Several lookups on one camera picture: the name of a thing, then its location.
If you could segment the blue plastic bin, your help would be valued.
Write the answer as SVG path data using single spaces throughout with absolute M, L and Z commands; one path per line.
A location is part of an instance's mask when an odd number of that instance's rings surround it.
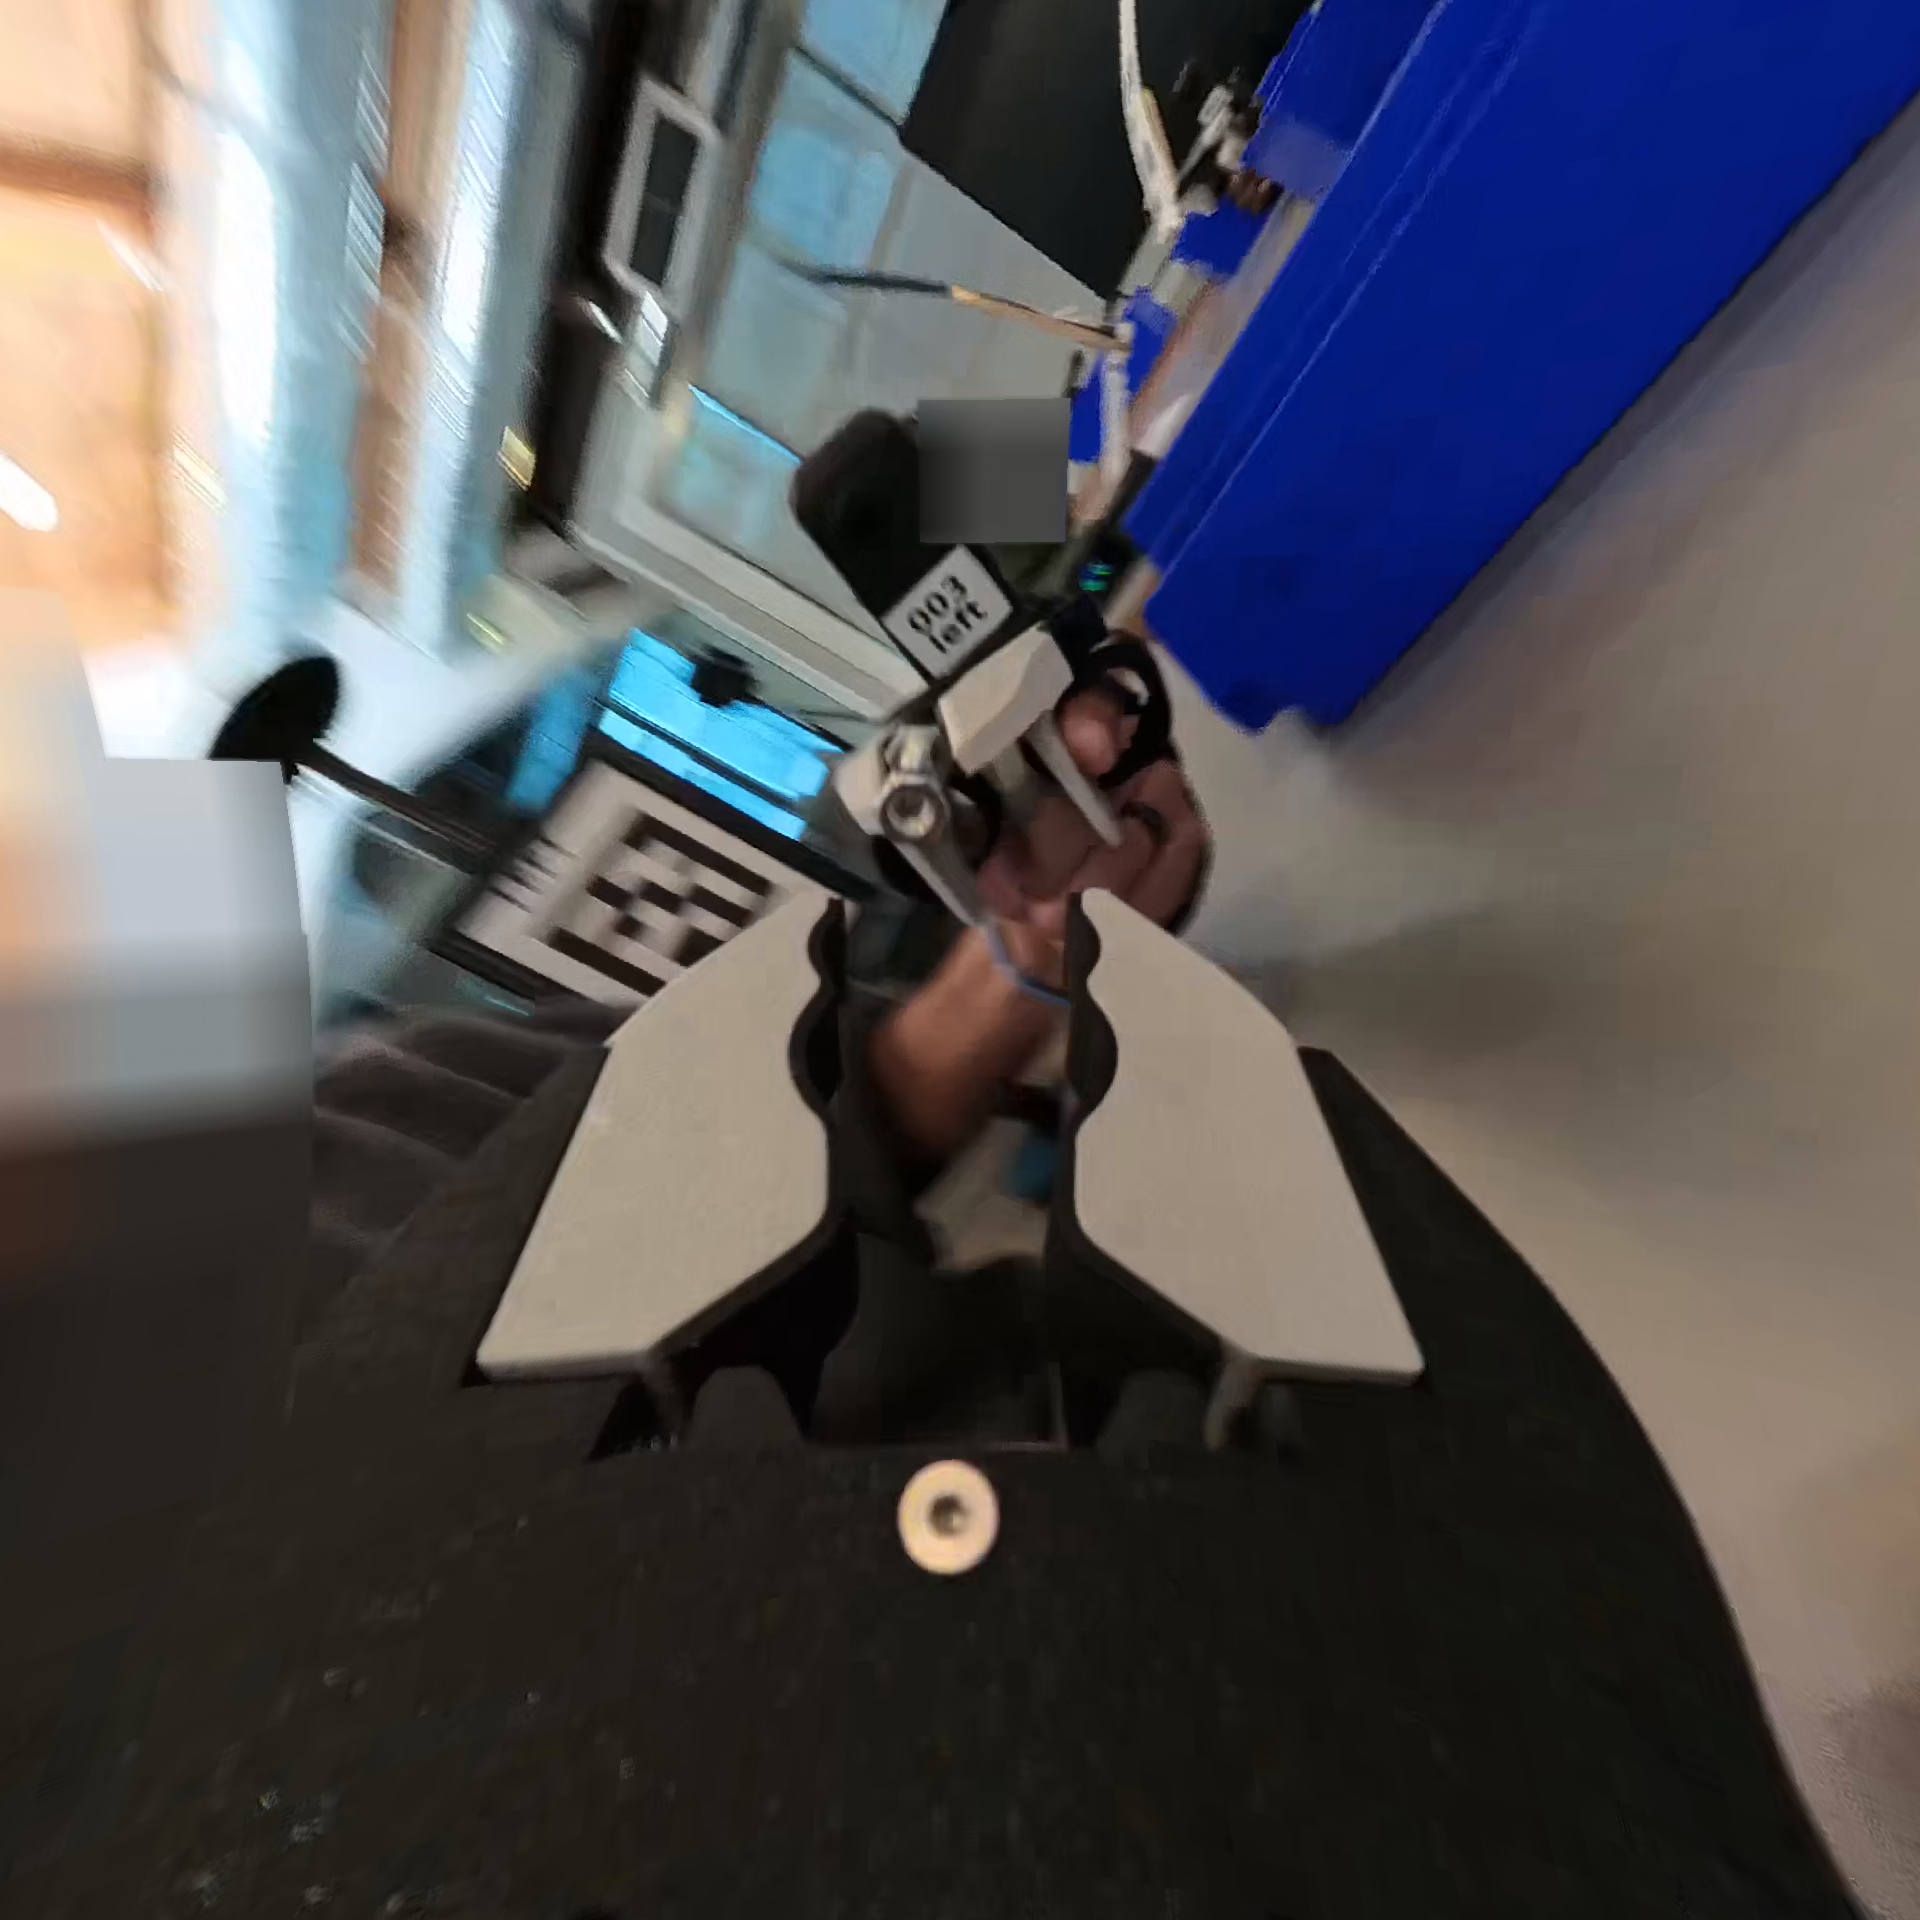
M 1912 3 L 1319 5 L 1305 221 L 1125 522 L 1210 706 L 1344 723 L 1916 76 Z

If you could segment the black monitor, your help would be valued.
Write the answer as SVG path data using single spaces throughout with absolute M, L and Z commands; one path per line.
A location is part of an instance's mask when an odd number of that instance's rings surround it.
M 1308 3 L 1138 3 L 1138 60 L 1174 151 L 1197 131 L 1180 75 L 1259 82 Z M 1116 3 L 950 3 L 904 150 L 1096 296 L 1146 237 L 1123 127 Z

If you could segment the person's torso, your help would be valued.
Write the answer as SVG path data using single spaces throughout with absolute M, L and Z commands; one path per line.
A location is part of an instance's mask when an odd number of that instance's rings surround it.
M 497 1011 L 390 1011 L 317 1052 L 311 1206 L 300 1324 L 377 1260 L 418 1206 L 621 1012 L 597 1000 Z

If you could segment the blue wristband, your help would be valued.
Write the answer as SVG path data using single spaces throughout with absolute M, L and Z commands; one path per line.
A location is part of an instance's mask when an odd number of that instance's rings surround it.
M 1072 1000 L 1061 987 L 1049 984 L 1047 980 L 1041 980 L 1039 976 L 1027 972 L 1020 966 L 1015 952 L 1007 946 L 1005 935 L 1000 934 L 999 921 L 986 918 L 977 931 L 992 966 L 1015 992 L 1020 992 L 1020 996 L 1024 996 L 1032 1004 L 1041 1004 L 1055 1012 L 1068 1011 Z

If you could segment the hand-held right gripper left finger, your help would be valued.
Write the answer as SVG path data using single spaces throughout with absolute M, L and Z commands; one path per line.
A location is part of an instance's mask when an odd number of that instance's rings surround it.
M 833 1111 L 846 931 L 840 897 L 793 897 L 621 1022 L 476 1379 L 628 1383 L 667 1429 L 745 1379 L 810 1436 L 859 1302 Z

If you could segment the framed marker sign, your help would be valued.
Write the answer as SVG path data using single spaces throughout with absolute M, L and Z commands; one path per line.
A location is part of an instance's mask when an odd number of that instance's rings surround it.
M 428 946 L 523 1000 L 628 1011 L 787 900 L 866 890 L 756 812 L 591 742 Z

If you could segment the steel hex bolt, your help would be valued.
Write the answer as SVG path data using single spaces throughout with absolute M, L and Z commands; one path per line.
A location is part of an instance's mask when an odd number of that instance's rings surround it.
M 898 738 L 898 770 L 900 783 L 928 783 L 941 786 L 946 797 L 946 746 L 944 737 L 932 725 L 908 725 L 888 737 Z

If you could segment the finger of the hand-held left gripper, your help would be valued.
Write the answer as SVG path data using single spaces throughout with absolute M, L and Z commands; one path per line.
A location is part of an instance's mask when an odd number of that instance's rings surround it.
M 898 738 L 868 737 L 829 771 L 829 790 L 852 828 L 870 842 L 890 842 L 900 789 Z
M 951 767 L 984 771 L 1028 731 L 1055 720 L 1068 693 L 1068 655 L 1046 625 L 981 652 L 936 698 Z

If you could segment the grey desk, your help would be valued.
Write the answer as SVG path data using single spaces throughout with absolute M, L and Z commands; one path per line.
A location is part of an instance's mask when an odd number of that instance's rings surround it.
M 1428 1385 L 997 1604 L 1061 1723 L 909 1915 L 1916 1915 L 1916 108 L 1336 742 L 1204 939 Z

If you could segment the wooden post black flag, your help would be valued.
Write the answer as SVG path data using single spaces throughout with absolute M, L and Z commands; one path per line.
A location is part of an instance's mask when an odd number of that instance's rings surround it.
M 822 266 L 798 257 L 779 255 L 779 264 L 810 286 L 833 293 L 862 293 L 877 296 L 917 296 L 928 301 L 966 306 L 986 318 L 1028 325 L 1052 340 L 1072 341 L 1075 348 L 1108 350 L 1135 340 L 1132 323 L 1108 323 L 1082 318 L 1072 310 L 1043 310 L 1041 306 L 1000 295 L 976 290 L 944 278 L 900 275 L 873 269 Z

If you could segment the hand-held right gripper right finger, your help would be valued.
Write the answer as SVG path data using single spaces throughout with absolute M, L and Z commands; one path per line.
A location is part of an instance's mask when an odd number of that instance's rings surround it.
M 1302 1383 L 1423 1373 L 1286 1026 L 1101 890 L 1072 908 L 1046 1329 L 1101 1442 L 1276 1442 Z

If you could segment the black tripod device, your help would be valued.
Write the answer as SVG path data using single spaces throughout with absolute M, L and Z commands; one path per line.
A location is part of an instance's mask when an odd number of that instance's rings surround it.
M 341 703 L 341 669 L 329 655 L 282 662 L 260 677 L 210 737 L 204 758 L 216 765 L 273 767 L 282 789 L 316 780 L 411 828 L 425 847 L 474 873 L 494 840 L 425 807 L 413 792 L 348 765 L 327 746 Z

